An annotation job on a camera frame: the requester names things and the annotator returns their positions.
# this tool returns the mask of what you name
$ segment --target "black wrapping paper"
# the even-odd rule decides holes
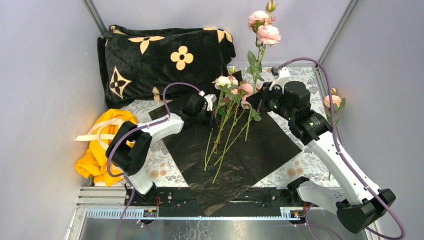
[[[169,102],[171,112],[184,106],[190,95],[187,94]],[[162,106],[149,112],[149,115],[154,120],[163,117],[166,113],[165,107]],[[245,110],[233,128],[228,144],[235,139],[247,122],[248,116],[249,110]],[[218,154],[212,156],[206,171],[204,171],[204,159],[209,139],[207,129],[191,127],[163,139],[206,216],[223,207],[301,152],[268,114],[263,113],[261,116],[261,121],[250,122],[247,141],[245,141],[246,130],[244,130],[227,151],[214,184],[212,181],[219,166],[219,163],[216,166],[214,163],[223,153],[233,122],[232,118],[225,124],[218,145]],[[220,118],[217,119],[217,126],[220,125],[220,121]],[[218,131],[219,127],[215,127],[209,144],[209,153]]]

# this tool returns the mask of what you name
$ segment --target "gray floor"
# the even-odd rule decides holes
[[[311,210],[310,222],[336,231],[343,240],[366,240],[364,232],[352,234],[328,211]],[[114,240],[117,219],[88,218],[83,228],[83,240]],[[288,221],[275,220],[156,220],[148,225],[153,240],[313,240],[306,227],[293,227]],[[312,227],[320,240],[338,240],[328,231]],[[149,240],[146,227],[135,220],[123,220],[119,239]]]

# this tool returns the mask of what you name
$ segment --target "floral tablecloth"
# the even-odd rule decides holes
[[[288,69],[291,74],[289,81],[303,82],[310,91],[311,108],[324,115],[323,102],[312,67],[296,66],[289,67]],[[251,76],[245,72],[245,67],[237,67],[237,70],[243,71],[244,80],[252,80]],[[274,80],[269,69],[262,73],[262,77],[265,81]],[[144,123],[152,120],[149,112],[162,105],[163,103],[161,101],[136,100],[122,109],[134,114],[139,123]],[[299,146],[302,152],[256,183],[254,187],[286,187],[288,183],[300,176],[308,177],[316,184],[324,187],[338,187],[339,184],[335,179],[328,181],[329,172],[321,160],[290,133],[288,122],[275,113],[270,112],[269,115],[278,123],[291,140]],[[188,187],[162,140],[156,141],[150,146],[144,169],[158,187]]]

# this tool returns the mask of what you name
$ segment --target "wall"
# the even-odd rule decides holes
[[[82,1],[0,1],[0,239],[65,236],[83,182],[74,142],[105,110]]]
[[[361,1],[324,65],[347,104],[340,115],[346,148],[381,188],[406,239],[423,238],[424,1]],[[390,215],[382,232],[399,236]]]
[[[234,38],[237,57],[233,63],[247,64],[247,52],[257,52],[255,35],[247,28],[247,19],[257,10],[265,10],[268,0],[94,0],[106,25],[128,29],[215,27],[229,31]],[[264,63],[321,56],[349,0],[276,0],[275,26],[281,43],[268,50]]]

